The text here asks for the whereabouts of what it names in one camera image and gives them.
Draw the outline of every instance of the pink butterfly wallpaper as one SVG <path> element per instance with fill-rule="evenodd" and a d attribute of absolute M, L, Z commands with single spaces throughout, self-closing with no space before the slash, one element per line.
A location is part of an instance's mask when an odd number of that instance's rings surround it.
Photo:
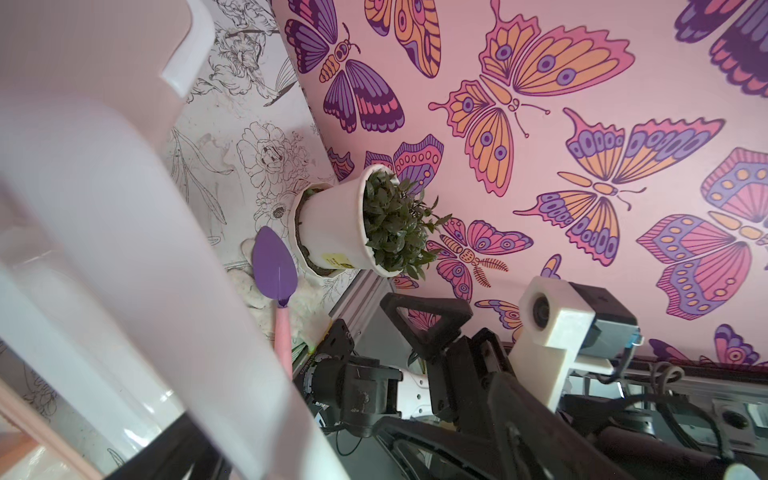
<path fill-rule="evenodd" d="M 339 180 L 384 164 L 453 215 L 400 292 L 513 343 L 533 276 L 604 286 L 639 355 L 722 366 L 768 350 L 765 5 L 273 0 Z"/>

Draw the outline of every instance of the butterfly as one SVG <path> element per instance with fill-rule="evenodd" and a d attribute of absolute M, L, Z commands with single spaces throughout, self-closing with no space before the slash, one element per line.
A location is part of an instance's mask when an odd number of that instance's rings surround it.
<path fill-rule="evenodd" d="M 395 36 L 408 58 L 427 78 L 440 69 L 440 25 L 435 0 L 394 0 Z M 366 18 L 373 31 L 386 37 L 392 21 L 392 0 L 366 0 Z"/>
<path fill-rule="evenodd" d="M 669 343 L 656 339 L 649 340 L 650 346 L 654 349 L 654 355 L 663 362 L 679 365 L 719 366 L 732 370 L 751 370 L 768 366 L 768 362 L 755 363 L 760 359 L 760 354 L 755 352 L 749 343 L 745 343 L 744 338 L 737 335 L 733 331 L 733 327 L 727 323 L 717 327 L 714 342 L 717 362 L 713 362 L 706 356 L 700 356 L 699 361 L 695 362 Z"/>
<path fill-rule="evenodd" d="M 292 18 L 286 22 L 286 40 L 296 50 L 299 72 L 307 74 L 322 63 L 320 82 L 333 79 L 323 110 L 338 118 L 347 133 L 357 128 L 355 100 L 363 129 L 383 132 L 402 127 L 406 116 L 395 92 L 368 65 L 347 59 L 352 47 L 357 48 L 358 53 L 360 47 L 349 42 L 349 29 L 343 23 L 347 39 L 336 44 L 339 32 L 333 0 L 288 0 L 288 6 L 319 32 Z M 331 55 L 328 55 L 329 44 L 335 45 Z"/>
<path fill-rule="evenodd" d="M 434 240 L 427 240 L 427 250 L 437 250 L 437 273 L 453 285 L 456 298 L 472 299 L 472 275 L 468 265 L 472 265 L 475 279 L 481 285 L 490 287 L 482 267 L 493 270 L 509 271 L 506 263 L 495 258 L 480 258 L 480 255 L 505 255 L 519 252 L 533 246 L 533 240 L 520 232 L 500 232 L 490 223 L 475 220 L 469 230 L 458 218 L 451 218 L 442 225 L 450 235 L 440 235 L 445 246 Z"/>
<path fill-rule="evenodd" d="M 462 81 L 444 104 L 432 102 L 430 110 L 444 108 L 454 137 L 466 137 L 465 153 L 485 191 L 503 197 L 509 187 L 514 160 L 512 132 L 505 110 L 518 120 L 522 104 L 507 88 L 518 94 L 549 97 L 568 94 L 608 80 L 629 68 L 634 56 L 626 51 L 629 41 L 608 40 L 608 32 L 560 26 L 541 33 L 536 17 L 517 15 L 511 22 L 499 17 L 499 0 L 491 0 L 496 25 L 486 36 L 479 55 L 480 81 Z M 489 95 L 483 85 L 491 92 Z"/>
<path fill-rule="evenodd" d="M 571 109 L 564 108 L 563 112 L 571 118 L 575 129 L 573 137 L 565 142 L 568 151 L 582 168 L 602 181 L 593 182 L 581 175 L 558 172 L 565 180 L 579 187 L 592 187 L 594 192 L 561 190 L 541 194 L 536 198 L 535 207 L 514 213 L 538 215 L 560 228 L 572 224 L 566 237 L 604 266 L 615 260 L 620 239 L 618 217 L 609 198 L 623 191 L 645 191 L 645 188 L 618 190 L 615 185 L 640 180 L 688 158 L 725 124 L 725 120 L 705 121 L 703 118 L 692 123 L 649 120 L 632 128 L 625 147 L 623 128 L 587 125 Z M 611 179 L 609 184 L 605 183 L 608 179 Z"/>
<path fill-rule="evenodd" d="M 410 194 L 416 195 L 429 185 L 437 174 L 442 160 L 442 143 L 431 134 L 417 144 L 402 142 L 394 159 L 389 155 L 366 152 L 366 167 L 374 164 L 386 165 L 400 181 L 406 178 L 413 184 Z"/>
<path fill-rule="evenodd" d="M 552 255 L 549 257 L 549 260 L 547 260 L 547 263 L 544 264 L 544 268 L 541 269 L 541 273 L 539 276 L 545 276 L 547 278 L 556 278 L 560 279 L 560 276 L 558 275 L 558 268 L 560 268 L 560 262 L 563 260 L 563 257 L 560 256 L 559 253 L 556 253 L 555 255 Z"/>
<path fill-rule="evenodd" d="M 336 179 L 342 181 L 355 170 L 355 164 L 349 156 L 349 152 L 346 155 L 340 157 L 333 151 L 333 147 L 328 149 L 328 160 L 331 161 L 331 167 L 333 167 L 333 173 L 336 174 Z"/>
<path fill-rule="evenodd" d="M 421 312 L 419 310 L 408 310 L 408 320 L 411 324 L 419 330 L 429 330 L 432 328 L 438 320 L 440 315 L 434 313 Z"/>
<path fill-rule="evenodd" d="M 392 283 L 395 284 L 395 288 L 399 288 L 401 290 L 419 288 L 419 283 L 404 273 L 400 273 L 398 276 L 394 276 L 392 278 Z"/>
<path fill-rule="evenodd" d="M 726 230 L 758 246 L 768 235 L 745 222 L 768 227 L 768 154 L 734 149 L 701 185 L 704 199 L 721 211 L 710 216 Z M 637 242 L 662 263 L 671 263 L 656 284 L 670 303 L 667 313 L 693 320 L 725 304 L 746 280 L 752 253 L 716 224 L 693 215 L 665 217 Z"/>
<path fill-rule="evenodd" d="M 498 313 L 498 319 L 506 329 L 512 330 L 512 342 L 517 342 L 522 333 L 522 321 L 520 320 L 520 309 L 504 300 L 479 300 L 475 302 L 479 308 L 492 308 Z"/>
<path fill-rule="evenodd" d="M 695 43 L 728 21 L 745 0 L 688 0 L 675 38 Z M 748 95 L 768 97 L 768 0 L 756 0 L 710 48 L 711 61 Z"/>
<path fill-rule="evenodd" d="M 544 265 L 544 269 L 541 270 L 541 276 L 559 279 L 560 276 L 557 275 L 557 271 L 560 268 L 561 259 L 562 257 L 557 253 L 551 256 Z M 498 320 L 504 328 L 512 330 L 512 342 L 517 342 L 523 332 L 520 309 L 517 305 L 504 300 L 479 300 L 475 302 L 475 306 L 495 310 L 498 313 Z"/>

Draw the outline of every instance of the purple trowel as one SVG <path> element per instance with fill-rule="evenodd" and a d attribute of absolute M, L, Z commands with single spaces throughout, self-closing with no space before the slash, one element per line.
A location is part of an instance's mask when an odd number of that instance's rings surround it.
<path fill-rule="evenodd" d="M 253 279 L 259 291 L 276 301 L 275 353 L 288 376 L 293 376 L 288 299 L 299 285 L 296 265 L 283 239 L 269 227 L 261 227 L 256 234 L 251 260 Z"/>

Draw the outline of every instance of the green leaves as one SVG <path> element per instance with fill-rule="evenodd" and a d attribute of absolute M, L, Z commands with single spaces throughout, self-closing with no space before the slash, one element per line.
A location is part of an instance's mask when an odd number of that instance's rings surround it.
<path fill-rule="evenodd" d="M 376 263 L 389 271 L 404 270 L 412 278 L 424 278 L 423 265 L 437 259 L 439 250 L 425 250 L 428 232 L 443 225 L 451 215 L 434 214 L 437 199 L 431 207 L 424 204 L 424 190 L 415 198 L 415 188 L 408 179 L 395 185 L 393 174 L 383 170 L 368 177 L 362 199 L 363 226 L 368 247 L 373 249 Z"/>

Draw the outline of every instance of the white flower pot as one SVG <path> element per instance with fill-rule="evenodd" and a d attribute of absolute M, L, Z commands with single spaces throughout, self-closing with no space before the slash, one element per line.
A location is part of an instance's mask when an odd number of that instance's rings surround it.
<path fill-rule="evenodd" d="M 366 180 L 378 170 L 391 172 L 383 165 L 372 165 L 360 177 L 314 194 L 304 202 L 299 236 L 301 244 L 310 251 L 312 263 L 331 270 L 373 270 L 380 276 L 400 273 L 400 270 L 390 272 L 376 265 L 373 249 L 366 246 L 368 237 L 362 225 L 362 197 Z M 296 205 L 300 198 L 301 194 L 296 198 Z M 295 232 L 292 231 L 290 237 L 292 242 L 296 241 Z"/>

